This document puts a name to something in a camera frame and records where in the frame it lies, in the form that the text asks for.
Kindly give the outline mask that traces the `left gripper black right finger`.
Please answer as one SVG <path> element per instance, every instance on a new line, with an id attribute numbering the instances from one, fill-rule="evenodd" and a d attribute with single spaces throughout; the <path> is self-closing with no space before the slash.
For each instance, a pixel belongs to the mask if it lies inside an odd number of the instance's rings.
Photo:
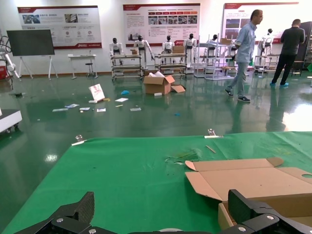
<path id="1" fill-rule="evenodd" d="M 228 192 L 228 209 L 236 225 L 222 234 L 310 234 L 312 228 L 282 216 L 265 202 L 245 198 L 239 191 Z"/>

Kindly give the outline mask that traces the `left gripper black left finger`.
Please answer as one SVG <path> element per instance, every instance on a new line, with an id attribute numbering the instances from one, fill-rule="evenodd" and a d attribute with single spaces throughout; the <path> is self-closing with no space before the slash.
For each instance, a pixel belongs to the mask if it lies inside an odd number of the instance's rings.
<path id="1" fill-rule="evenodd" d="M 87 192 L 80 201 L 60 206 L 46 220 L 18 231 L 19 234 L 101 234 L 93 227 L 94 192 Z"/>

